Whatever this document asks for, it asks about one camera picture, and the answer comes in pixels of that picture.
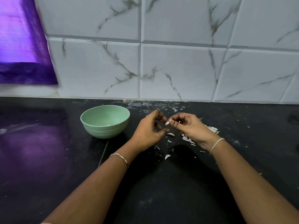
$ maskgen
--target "gray marble vein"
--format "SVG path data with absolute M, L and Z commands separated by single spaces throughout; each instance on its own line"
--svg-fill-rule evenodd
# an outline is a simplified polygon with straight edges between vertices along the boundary
M 212 46 L 214 45 L 214 35 L 216 34 L 217 30 L 219 29 L 219 27 L 231 16 L 231 14 L 235 14 L 239 11 L 240 5 L 241 5 L 241 1 L 239 0 L 238 4 L 236 6 L 232 6 L 230 7 L 228 13 L 226 14 L 226 16 L 220 21 L 219 19 L 214 19 L 213 12 L 216 10 L 216 8 L 218 7 L 218 5 L 212 5 L 210 0 L 207 0 L 208 2 L 208 12 L 209 12 L 209 24 L 210 24 L 210 28 L 211 28 L 211 37 L 212 37 Z
M 150 75 L 145 74 L 144 76 L 142 76 L 141 80 L 151 80 L 152 82 L 154 81 L 156 72 L 158 71 L 157 66 L 152 68 L 152 73 Z
M 234 54 L 231 55 L 226 61 L 224 61 L 223 64 L 228 63 L 232 58 L 239 56 L 242 52 L 243 52 L 243 50 L 234 53 Z
M 117 11 L 114 7 L 110 6 L 110 9 L 112 10 L 112 14 L 109 17 L 105 18 L 105 20 L 99 24 L 98 32 L 103 28 L 104 24 L 107 23 L 110 19 L 126 14 L 132 9 L 140 6 L 140 3 L 136 3 L 133 0 L 122 0 L 122 3 L 124 7 L 119 11 Z
M 62 46 L 61 46 L 61 49 L 62 49 L 62 54 L 63 54 L 63 56 L 66 57 L 65 38 L 62 39 Z
M 288 35 L 290 35 L 294 32 L 299 32 L 299 23 L 297 23 L 297 27 L 294 30 L 287 32 L 285 35 L 283 35 L 279 39 L 277 39 L 276 44 L 280 43 L 285 37 L 287 37 Z
M 95 43 L 95 44 L 99 44 L 101 43 L 100 41 L 95 41 L 95 40 L 91 40 L 91 42 Z M 109 50 L 108 50 L 108 42 L 106 44 L 101 43 L 103 49 L 105 50 L 105 52 L 107 53 L 107 55 L 113 60 L 115 65 L 121 66 L 124 70 L 125 70 L 125 78 L 124 79 L 119 79 L 117 77 L 115 77 L 115 79 L 117 80 L 116 83 L 110 85 L 104 92 L 104 94 L 106 94 L 112 87 L 120 84 L 120 83 L 124 83 L 127 82 L 129 80 L 131 80 L 134 77 L 138 77 L 139 75 L 133 73 L 132 71 L 130 71 L 123 63 L 120 62 L 119 57 L 117 56 L 117 52 L 115 52 L 114 54 L 112 54 Z
M 148 9 L 146 10 L 146 13 L 148 13 L 148 12 L 150 12 L 150 11 L 152 10 L 152 8 L 153 8 L 155 2 L 157 2 L 157 1 L 158 1 L 158 0 L 152 0 L 152 1 L 150 2 L 150 5 L 149 5 Z
M 241 92 L 244 92 L 244 91 L 247 91 L 247 90 L 251 90 L 251 89 L 256 88 L 256 87 L 258 87 L 258 86 L 266 85 L 266 84 L 270 84 L 270 83 L 272 83 L 272 82 L 274 82 L 274 81 L 277 81 L 277 80 L 281 80 L 281 79 L 286 79 L 286 78 L 292 77 L 294 74 L 296 74 L 296 71 L 295 71 L 294 73 L 292 73 L 291 75 L 286 75 L 286 76 L 278 77 L 278 78 L 273 79 L 273 80 L 270 80 L 270 81 L 261 82 L 261 83 L 255 85 L 255 86 L 253 86 L 253 87 L 251 87 L 251 88 L 249 88 L 249 89 L 239 90 L 239 91 L 237 91 L 237 92 L 235 92 L 235 93 L 233 93 L 233 94 L 231 94 L 231 95 L 225 97 L 223 100 L 225 100 L 225 99 L 227 99 L 227 98 L 230 98 L 230 97 L 233 97 L 233 96 L 235 96 L 235 95 L 237 95 L 237 94 L 239 94 L 239 93 L 241 93 Z
M 213 71 L 214 71 L 215 83 L 217 84 L 217 83 L 218 83 L 218 79 L 217 79 L 217 73 L 216 73 L 215 58 L 214 58 L 214 55 L 213 55 L 211 49 L 209 49 L 209 56 L 210 56 L 210 59 L 211 59 L 211 65 L 212 65 L 212 67 L 213 67 Z
M 169 81 L 170 81 L 170 86 L 171 86 L 171 88 L 176 92 L 176 94 L 178 95 L 178 97 L 179 97 L 180 100 L 181 100 L 182 97 L 181 97 L 180 93 L 178 92 L 177 88 L 175 88 L 175 87 L 173 86 L 170 75 L 168 75 L 168 74 L 166 74 L 166 73 L 165 73 L 165 75 L 166 75 L 166 77 L 167 77 L 167 78 L 169 79 Z

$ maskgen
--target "kitchen counter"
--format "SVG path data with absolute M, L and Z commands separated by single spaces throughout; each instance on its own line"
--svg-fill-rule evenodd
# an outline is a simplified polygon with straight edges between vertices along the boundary
M 96 139 L 84 130 L 80 115 L 100 105 L 130 111 L 121 135 Z M 298 105 L 2 97 L 1 223 L 41 222 L 155 109 L 167 117 L 193 113 L 218 128 L 299 209 Z M 133 161 L 105 223 L 245 223 L 213 157 L 171 132 L 160 150 L 151 147 Z

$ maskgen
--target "wall tile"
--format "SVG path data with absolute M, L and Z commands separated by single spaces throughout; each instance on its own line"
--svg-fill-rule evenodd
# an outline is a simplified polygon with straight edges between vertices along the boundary
M 58 98 L 57 88 L 57 85 L 0 84 L 0 96 Z
M 241 0 L 142 0 L 141 41 L 227 45 Z
M 141 45 L 140 98 L 210 101 L 225 49 Z
M 297 64 L 295 52 L 229 49 L 214 100 L 279 102 Z
M 61 97 L 138 99 L 140 45 L 51 38 Z
M 282 103 L 297 103 L 299 104 L 299 67 L 294 75 L 290 86 L 286 90 L 286 94 L 281 100 Z
M 140 41 L 141 0 L 36 0 L 48 35 Z
M 231 45 L 299 49 L 299 0 L 243 0 Z

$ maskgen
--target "green bowl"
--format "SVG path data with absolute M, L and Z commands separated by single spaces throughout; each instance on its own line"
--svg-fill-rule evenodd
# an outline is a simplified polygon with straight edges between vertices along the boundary
M 127 126 L 128 109 L 117 105 L 93 107 L 83 112 L 80 120 L 89 134 L 107 139 L 119 135 Z

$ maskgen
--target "white bracelet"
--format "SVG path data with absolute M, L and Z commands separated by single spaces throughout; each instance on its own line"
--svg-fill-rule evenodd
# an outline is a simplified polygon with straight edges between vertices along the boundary
M 129 164 L 128 164 L 128 162 L 127 162 L 126 159 L 123 158 L 120 154 L 117 154 L 117 153 L 115 152 L 115 153 L 112 153 L 109 157 L 114 156 L 114 155 L 117 155 L 117 156 L 121 157 L 121 158 L 125 161 L 125 163 L 127 164 L 128 168 L 129 168 Z
M 212 154 L 212 151 L 213 151 L 213 149 L 216 147 L 216 145 L 221 141 L 221 140 L 225 140 L 224 138 L 220 138 L 215 144 L 214 144 L 214 146 L 211 148 L 211 154 Z

